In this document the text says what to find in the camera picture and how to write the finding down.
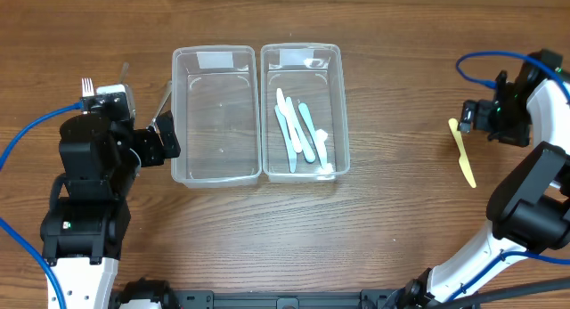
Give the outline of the clear plastic container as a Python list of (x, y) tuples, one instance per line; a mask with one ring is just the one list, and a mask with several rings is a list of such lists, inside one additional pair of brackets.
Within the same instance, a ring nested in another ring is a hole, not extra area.
[(171, 162), (173, 179), (192, 189), (256, 184), (261, 143), (253, 48), (178, 48), (171, 81), (171, 111), (181, 147)]
[(342, 57), (334, 44), (262, 47), (263, 171), (274, 183), (334, 181), (350, 169)]

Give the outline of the white plastic fork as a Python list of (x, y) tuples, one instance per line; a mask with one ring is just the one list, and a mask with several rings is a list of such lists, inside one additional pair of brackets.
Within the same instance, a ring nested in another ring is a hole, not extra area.
[(83, 77), (81, 79), (81, 88), (84, 98), (95, 96), (93, 80), (90, 77)]

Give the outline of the white plastic utensil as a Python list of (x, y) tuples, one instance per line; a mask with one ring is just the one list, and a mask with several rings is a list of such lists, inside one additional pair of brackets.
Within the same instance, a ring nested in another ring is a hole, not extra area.
[(281, 88), (276, 89), (276, 100), (277, 100), (277, 104), (278, 104), (278, 108), (280, 110), (280, 113), (286, 119), (287, 127), (289, 130), (289, 137), (290, 137), (290, 140), (293, 144), (294, 152), (295, 153), (301, 153), (302, 152), (302, 145), (301, 145), (301, 142), (298, 138), (297, 131), (293, 125), (293, 121), (292, 121), (292, 118), (291, 118), (290, 113), (289, 113), (289, 107), (286, 103), (286, 100), (285, 100), (285, 97), (284, 97), (284, 94), (283, 94), (283, 91)]

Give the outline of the light blue plastic knife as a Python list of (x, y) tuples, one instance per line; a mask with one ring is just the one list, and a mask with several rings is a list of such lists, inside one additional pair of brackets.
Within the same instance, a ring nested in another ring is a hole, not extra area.
[(295, 150), (293, 148), (293, 143), (292, 143), (290, 136), (289, 136), (289, 129), (288, 129), (287, 121), (286, 121), (286, 118), (282, 115), (278, 105), (276, 105), (274, 107), (274, 111), (275, 111), (275, 115), (278, 119), (278, 122), (279, 122), (279, 125), (281, 128), (281, 133), (282, 133), (283, 140), (284, 140), (285, 147), (286, 147), (286, 152), (287, 152), (288, 162), (289, 162), (289, 171), (291, 173), (294, 173), (296, 171), (296, 168), (297, 168), (297, 153), (295, 152)]

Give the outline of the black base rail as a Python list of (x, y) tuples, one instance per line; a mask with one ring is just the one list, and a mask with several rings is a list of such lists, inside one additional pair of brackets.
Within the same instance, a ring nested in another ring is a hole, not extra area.
[(108, 307), (175, 309), (360, 309), (395, 308), (400, 289), (357, 292), (242, 292), (173, 289), (168, 281), (131, 281), (111, 293)]

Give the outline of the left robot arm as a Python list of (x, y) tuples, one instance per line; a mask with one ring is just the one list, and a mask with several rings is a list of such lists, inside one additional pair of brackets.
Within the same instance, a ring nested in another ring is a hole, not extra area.
[(57, 281), (51, 308), (106, 308), (131, 214), (126, 197), (141, 168), (179, 156), (171, 112), (144, 129), (131, 118), (86, 113), (64, 122), (63, 174), (40, 226), (42, 257)]

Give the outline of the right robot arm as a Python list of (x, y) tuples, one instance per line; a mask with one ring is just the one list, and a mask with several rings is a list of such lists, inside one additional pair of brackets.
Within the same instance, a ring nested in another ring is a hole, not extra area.
[(554, 187), (569, 194), (569, 74), (562, 56), (547, 49), (502, 55), (522, 60), (515, 80), (506, 71), (481, 80), (493, 98), (464, 102), (460, 119), (449, 126), (456, 140), (477, 130), (490, 141), (533, 149), (489, 198), (483, 228), (449, 260), (410, 281), (397, 297), (399, 308), (476, 308), (569, 286), (562, 280), (478, 291), (521, 260), (553, 263), (543, 251), (569, 243), (569, 203), (545, 193)]

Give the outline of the left clear plastic container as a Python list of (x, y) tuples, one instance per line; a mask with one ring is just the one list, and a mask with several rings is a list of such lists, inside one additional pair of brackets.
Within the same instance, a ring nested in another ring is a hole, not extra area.
[(181, 147), (171, 162), (173, 179), (192, 189), (256, 184), (261, 143), (253, 48), (178, 48), (171, 81), (171, 111)]

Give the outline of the pale blue plastic knife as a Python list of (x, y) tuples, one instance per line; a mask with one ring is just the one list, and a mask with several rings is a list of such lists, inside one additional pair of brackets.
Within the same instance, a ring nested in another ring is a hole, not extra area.
[(325, 141), (328, 138), (328, 134), (322, 129), (315, 128), (311, 112), (305, 103), (300, 102), (298, 104), (298, 110), (313, 139), (313, 144), (315, 146), (315, 149), (317, 150), (321, 167), (322, 169), (325, 169), (328, 165), (328, 153), (325, 145)]

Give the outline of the right clear plastic container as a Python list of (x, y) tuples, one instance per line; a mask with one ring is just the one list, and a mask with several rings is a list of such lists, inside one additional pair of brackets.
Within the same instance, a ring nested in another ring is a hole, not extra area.
[(342, 57), (334, 44), (262, 47), (263, 171), (274, 183), (334, 181), (350, 169)]

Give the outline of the yellow plastic knife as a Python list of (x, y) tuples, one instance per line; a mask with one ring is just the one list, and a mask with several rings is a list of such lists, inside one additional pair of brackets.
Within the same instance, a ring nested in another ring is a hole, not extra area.
[(458, 130), (459, 127), (459, 122), (457, 119), (455, 118), (450, 118), (448, 120), (448, 126), (450, 128), (452, 137), (458, 147), (458, 151), (459, 151), (459, 158), (458, 158), (458, 163), (460, 166), (460, 170), (463, 173), (466, 181), (468, 182), (469, 186), (473, 189), (476, 188), (476, 180), (475, 177), (473, 175), (472, 169), (471, 169), (471, 165), (469, 163), (468, 160), (468, 155), (467, 152), (465, 150), (465, 146), (464, 146), (464, 142), (462, 141), (462, 136), (461, 136), (461, 132)]

